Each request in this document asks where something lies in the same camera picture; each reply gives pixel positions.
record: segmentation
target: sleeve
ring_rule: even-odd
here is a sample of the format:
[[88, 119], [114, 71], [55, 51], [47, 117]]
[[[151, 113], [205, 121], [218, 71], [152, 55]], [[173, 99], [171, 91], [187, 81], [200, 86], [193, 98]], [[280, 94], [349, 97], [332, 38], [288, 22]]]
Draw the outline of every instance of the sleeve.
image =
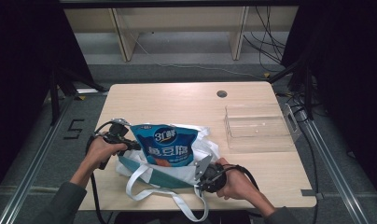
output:
[[32, 224], [68, 224], [73, 223], [76, 212], [86, 196], [87, 191], [70, 182], [61, 185], [52, 201], [45, 206]]
[[264, 219], [266, 224], [300, 224], [286, 207], [277, 209], [272, 215]]

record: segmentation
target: hand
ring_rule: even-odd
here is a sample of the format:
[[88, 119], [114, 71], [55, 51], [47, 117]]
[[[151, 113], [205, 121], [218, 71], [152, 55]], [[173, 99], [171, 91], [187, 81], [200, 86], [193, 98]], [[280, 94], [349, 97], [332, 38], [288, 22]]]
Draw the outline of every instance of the hand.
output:
[[125, 144], [108, 144], [103, 137], [96, 137], [90, 145], [86, 158], [84, 158], [70, 182], [86, 188], [92, 172], [100, 166], [101, 162], [106, 161], [118, 151], [126, 149]]
[[[229, 163], [224, 158], [220, 158], [216, 163], [224, 165], [224, 168], [229, 167]], [[252, 184], [244, 173], [235, 169], [227, 172], [227, 183], [222, 189], [218, 190], [216, 194], [218, 197], [224, 197], [225, 200], [229, 198], [247, 200], [252, 203], [264, 217], [268, 217], [275, 212], [275, 208], [265, 195]]]

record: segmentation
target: white bag handle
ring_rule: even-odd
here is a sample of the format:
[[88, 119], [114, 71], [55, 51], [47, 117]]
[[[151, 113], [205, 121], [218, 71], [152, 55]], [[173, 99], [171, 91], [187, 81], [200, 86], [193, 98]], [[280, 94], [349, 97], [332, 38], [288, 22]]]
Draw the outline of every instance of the white bag handle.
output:
[[186, 217], [188, 217], [191, 221], [200, 222], [200, 221], [206, 220], [206, 218], [208, 217], [208, 212], [209, 212], [208, 203], [203, 197], [203, 194], [201, 193], [201, 191], [196, 189], [195, 187], [194, 187], [195, 195], [197, 195], [197, 197], [202, 200], [203, 205], [204, 205], [203, 216], [200, 219], [197, 219], [194, 216], [194, 214], [192, 214], [192, 211], [189, 208], [189, 206], [185, 203], [185, 201], [178, 194], [174, 193], [173, 191], [169, 189], [164, 189], [164, 188], [144, 189], [137, 195], [132, 195], [133, 184], [136, 182], [137, 178], [139, 178], [139, 176], [148, 169], [151, 169], [151, 168], [148, 167], [146, 164], [142, 164], [131, 176], [130, 180], [127, 183], [127, 188], [126, 188], [127, 195], [130, 198], [132, 198], [135, 201], [140, 201], [154, 192], [161, 193], [161, 194], [169, 194], [172, 196], [177, 206], [182, 210], [182, 212], [186, 215]]

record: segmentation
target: gray carpet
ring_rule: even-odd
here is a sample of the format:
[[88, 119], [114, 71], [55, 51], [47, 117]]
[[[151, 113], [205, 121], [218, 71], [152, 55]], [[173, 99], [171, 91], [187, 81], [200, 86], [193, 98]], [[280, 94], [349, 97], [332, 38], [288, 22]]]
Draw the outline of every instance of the gray carpet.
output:
[[[112, 84], [116, 83], [254, 81], [263, 78], [263, 74], [267, 72], [267, 70], [258, 64], [202, 64], [201, 66], [207, 68], [217, 67], [236, 73], [251, 74], [253, 76], [237, 75], [222, 70], [198, 67], [164, 67], [145, 64], [90, 65], [90, 70], [95, 82], [105, 87], [110, 87]], [[282, 69], [282, 67], [278, 65], [268, 65], [267, 68], [275, 71]], [[273, 88], [275, 92], [286, 92], [286, 84], [288, 81], [289, 77], [285, 77], [274, 83]], [[80, 83], [77, 83], [77, 87], [79, 89], [88, 88]], [[49, 154], [36, 177], [33, 189], [27, 196], [15, 223], [29, 222], [29, 220], [42, 209], [44, 204], [49, 202], [53, 193], [62, 182], [70, 179], [84, 157], [84, 147], [86, 146], [89, 135], [95, 129], [105, 98], [105, 96], [101, 95], [88, 95], [84, 100], [75, 100], [70, 104], [63, 118], [62, 125], [52, 143]], [[285, 103], [288, 99], [287, 97], [278, 97], [280, 103]], [[333, 125], [333, 121], [325, 116], [324, 109], [319, 106], [314, 109], [314, 112], [316, 125], [324, 136], [336, 161], [338, 161], [350, 187], [362, 203], [371, 223], [377, 223], [377, 194], [374, 188], [355, 159], [346, 155], [346, 151], [349, 148]], [[31, 135], [27, 143], [22, 148], [13, 166], [11, 166], [0, 188], [0, 215], [6, 207], [14, 188], [20, 184], [26, 169], [35, 156], [49, 128], [49, 123], [50, 103], [46, 101], [44, 110], [38, 118], [37, 124], [31, 130]], [[69, 131], [69, 127], [73, 127], [76, 131]], [[303, 136], [296, 142], [305, 171], [313, 187], [315, 179], [317, 178], [319, 191], [324, 195], [324, 199], [318, 202], [316, 223], [353, 223], [316, 148], [314, 149], [314, 156], [317, 176], [314, 176], [314, 161], [312, 160], [308, 144]], [[301, 223], [313, 223], [314, 210], [315, 208], [291, 209], [292, 213]], [[104, 217], [108, 217], [110, 212], [104, 212], [103, 215]], [[255, 223], [262, 223], [262, 220], [259, 218], [254, 218], [254, 221]], [[94, 212], [78, 212], [76, 223], [98, 223], [98, 221]]]

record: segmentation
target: floor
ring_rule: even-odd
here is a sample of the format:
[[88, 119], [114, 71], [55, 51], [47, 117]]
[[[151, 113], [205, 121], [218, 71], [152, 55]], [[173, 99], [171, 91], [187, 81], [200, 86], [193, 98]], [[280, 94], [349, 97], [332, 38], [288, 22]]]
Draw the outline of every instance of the floor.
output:
[[[254, 37], [262, 39], [263, 33], [248, 33], [245, 36], [252, 44], [261, 46], [261, 43]], [[275, 33], [272, 36], [279, 42], [285, 43], [288, 33]], [[117, 37], [113, 34], [77, 34], [77, 40], [94, 78], [105, 85], [110, 85], [113, 80], [120, 78], [113, 77], [112, 79], [109, 76], [119, 69], [131, 71], [133, 80], [139, 78], [138, 76], [143, 72], [141, 68], [148, 70], [160, 67], [164, 73], [175, 69], [185, 74], [188, 73], [187, 69], [193, 69], [192, 74], [196, 74], [193, 76], [217, 70], [222, 76], [248, 80], [249, 78], [262, 79], [266, 73], [272, 75], [283, 69], [276, 62], [278, 57], [279, 59], [281, 57], [279, 52], [275, 52], [272, 46], [265, 44], [262, 49], [270, 52], [275, 57], [273, 60], [264, 54], [259, 54], [248, 41], [243, 42], [240, 60], [232, 60], [228, 36], [224, 33], [141, 34], [129, 63], [122, 61]], [[260, 69], [258, 71], [244, 69], [253, 65]], [[273, 84], [275, 92], [281, 93], [278, 101], [285, 103], [290, 99], [290, 103], [293, 100], [299, 102], [301, 100], [299, 96], [294, 99], [286, 96], [288, 79], [289, 76]], [[83, 89], [87, 88], [79, 84], [78, 86]], [[36, 158], [36, 153], [40, 148], [46, 147], [43, 139], [48, 137], [49, 132], [55, 132], [55, 139], [50, 140], [54, 141], [54, 147], [59, 150], [52, 148], [48, 151], [48, 155], [45, 156], [46, 162], [41, 169], [37, 173], [32, 173], [33, 185], [29, 186], [26, 199], [17, 207], [17, 213], [12, 214], [11, 219], [14, 223], [26, 223], [41, 208], [42, 203], [52, 198], [53, 193], [58, 189], [55, 183], [66, 181], [76, 169], [76, 166], [72, 164], [79, 164], [81, 158], [76, 156], [76, 152], [75, 155], [65, 157], [63, 161], [59, 157], [62, 153], [70, 155], [74, 151], [73, 148], [66, 149], [66, 137], [77, 136], [77, 144], [85, 144], [85, 137], [78, 136], [85, 136], [94, 130], [104, 101], [105, 95], [88, 95], [85, 101], [72, 99], [71, 102], [67, 102], [65, 99], [62, 102], [62, 105], [66, 105], [65, 119], [62, 121], [60, 130], [52, 130], [49, 127], [50, 103], [49, 99], [45, 100], [44, 111], [0, 187], [0, 220], [1, 216], [6, 214], [5, 209], [14, 205], [11, 204], [12, 196], [20, 188], [21, 181], [26, 177], [27, 170]], [[78, 133], [62, 131], [68, 130], [69, 125], [72, 125], [71, 120], [77, 119], [88, 121], [88, 126]], [[346, 154], [349, 147], [341, 138], [332, 120], [327, 117], [324, 108], [316, 107], [314, 122], [303, 122], [302, 128], [306, 135], [298, 139], [296, 146], [314, 189], [318, 188], [319, 201], [316, 208], [292, 209], [293, 214], [302, 223], [377, 223], [377, 193], [355, 159]], [[57, 169], [65, 171], [65, 174], [54, 175]], [[96, 220], [94, 217], [95, 215], [90, 212], [78, 213], [76, 223], [94, 223]], [[253, 222], [261, 223], [262, 221], [254, 217]]]

